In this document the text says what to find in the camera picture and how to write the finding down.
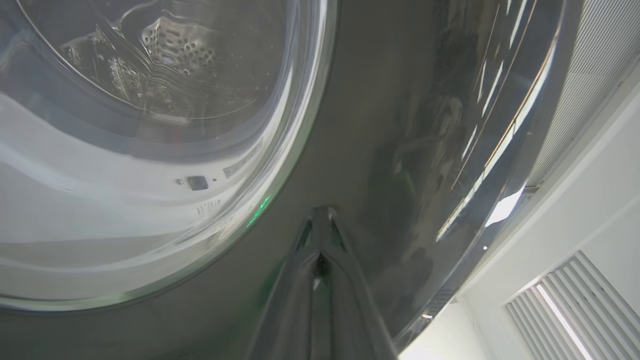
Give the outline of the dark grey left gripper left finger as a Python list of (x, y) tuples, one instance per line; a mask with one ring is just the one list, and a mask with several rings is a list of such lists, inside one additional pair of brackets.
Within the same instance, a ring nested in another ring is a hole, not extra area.
[(321, 360), (314, 283), (325, 230), (326, 209), (315, 207), (283, 261), (245, 360)]

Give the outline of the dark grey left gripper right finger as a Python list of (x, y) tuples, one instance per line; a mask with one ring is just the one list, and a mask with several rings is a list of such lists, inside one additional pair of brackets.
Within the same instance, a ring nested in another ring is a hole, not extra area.
[(398, 360), (398, 353), (338, 212), (322, 207), (329, 263), (332, 360)]

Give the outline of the black round glass washer door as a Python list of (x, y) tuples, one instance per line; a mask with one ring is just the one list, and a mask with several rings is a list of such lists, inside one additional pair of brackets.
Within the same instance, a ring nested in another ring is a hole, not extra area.
[[(247, 185), (243, 222), (142, 287), (0, 292), (0, 360), (245, 360), (316, 207), (346, 226), (397, 358), (453, 300), (534, 167), (585, 0), (287, 1), (264, 105), (283, 105), (278, 140)], [(0, 0), (0, 44), (18, 42), (62, 64), (16, 2)], [(320, 360), (333, 359), (329, 270), (321, 255)]]

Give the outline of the white front-load washing machine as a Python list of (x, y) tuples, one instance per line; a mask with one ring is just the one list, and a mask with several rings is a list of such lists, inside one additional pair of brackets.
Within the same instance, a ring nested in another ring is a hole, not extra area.
[[(249, 183), (284, 112), (210, 161), (140, 159), (69, 136), (0, 95), (0, 293), (62, 299), (143, 287), (217, 248), (255, 205)], [(205, 176), (192, 191), (186, 178)]]

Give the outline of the stainless steel washing machine drum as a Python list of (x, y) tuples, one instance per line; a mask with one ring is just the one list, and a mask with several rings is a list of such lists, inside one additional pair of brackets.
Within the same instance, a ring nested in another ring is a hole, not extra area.
[(282, 63), (288, 0), (14, 0), (66, 68), (167, 122), (249, 117)]

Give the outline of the white slatted air vent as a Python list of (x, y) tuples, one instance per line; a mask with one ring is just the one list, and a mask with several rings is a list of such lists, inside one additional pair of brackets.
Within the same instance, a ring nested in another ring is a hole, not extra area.
[(582, 251), (505, 309), (533, 360), (640, 360), (640, 315)]

